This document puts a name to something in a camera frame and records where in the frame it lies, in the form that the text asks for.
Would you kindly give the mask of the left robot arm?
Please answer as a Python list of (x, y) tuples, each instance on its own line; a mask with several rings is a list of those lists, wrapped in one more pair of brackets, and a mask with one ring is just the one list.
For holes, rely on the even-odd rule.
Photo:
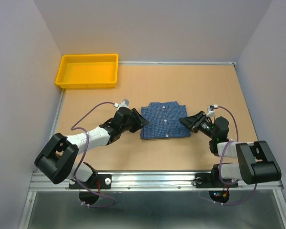
[(122, 133), (135, 133), (148, 124), (136, 109), (121, 107), (113, 118), (91, 131), (70, 136), (54, 134), (36, 157), (34, 164), (54, 184), (72, 179), (91, 188), (96, 184), (97, 172), (87, 163), (75, 163), (77, 155), (112, 144)]

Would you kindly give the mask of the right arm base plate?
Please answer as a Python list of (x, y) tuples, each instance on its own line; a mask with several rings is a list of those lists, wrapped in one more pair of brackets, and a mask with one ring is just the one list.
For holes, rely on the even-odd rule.
[(219, 176), (212, 173), (197, 173), (192, 181), (196, 188), (224, 188), (227, 184), (220, 181)]

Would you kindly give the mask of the blue plaid long sleeve shirt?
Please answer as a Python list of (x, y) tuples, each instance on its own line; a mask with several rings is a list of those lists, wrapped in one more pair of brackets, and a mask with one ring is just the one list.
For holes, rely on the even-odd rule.
[(185, 138), (191, 131), (184, 127), (180, 118), (187, 117), (185, 105), (174, 102), (152, 102), (141, 107), (141, 115), (149, 124), (141, 130), (141, 139), (155, 140), (168, 138)]

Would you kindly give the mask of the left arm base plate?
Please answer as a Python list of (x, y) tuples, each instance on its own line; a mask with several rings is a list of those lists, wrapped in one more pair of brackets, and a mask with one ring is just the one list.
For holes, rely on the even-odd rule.
[(89, 178), (86, 182), (81, 181), (81, 183), (85, 187), (93, 190), (111, 189), (112, 175), (100, 173), (93, 175), (92, 178)]

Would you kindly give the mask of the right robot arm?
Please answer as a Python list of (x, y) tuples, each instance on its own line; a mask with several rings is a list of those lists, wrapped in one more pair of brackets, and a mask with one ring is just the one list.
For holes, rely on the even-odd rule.
[(227, 180), (242, 180), (246, 184), (279, 181), (281, 169), (266, 141), (241, 143), (228, 139), (229, 122), (218, 117), (213, 122), (203, 112), (183, 117), (179, 122), (194, 133), (202, 132), (210, 137), (209, 149), (220, 157), (218, 170), (210, 174), (215, 186), (227, 184)]

